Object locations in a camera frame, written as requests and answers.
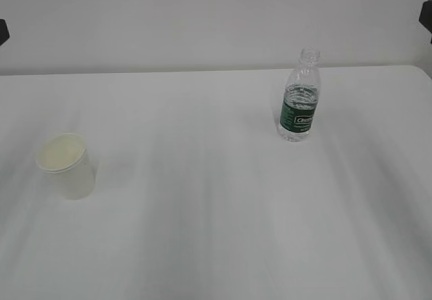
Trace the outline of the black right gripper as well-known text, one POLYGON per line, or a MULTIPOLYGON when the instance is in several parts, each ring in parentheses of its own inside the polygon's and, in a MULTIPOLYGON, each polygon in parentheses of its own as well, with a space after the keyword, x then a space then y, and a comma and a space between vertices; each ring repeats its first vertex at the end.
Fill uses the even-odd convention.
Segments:
POLYGON ((432 34, 432 0, 422 4, 418 21, 432 34))

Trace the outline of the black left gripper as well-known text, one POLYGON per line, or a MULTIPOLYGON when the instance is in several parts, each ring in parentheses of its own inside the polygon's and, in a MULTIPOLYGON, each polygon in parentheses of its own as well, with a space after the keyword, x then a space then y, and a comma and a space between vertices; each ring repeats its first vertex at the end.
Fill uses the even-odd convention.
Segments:
POLYGON ((0 46, 2 46, 9 39, 9 30, 7 23, 4 19, 0 19, 0 46))

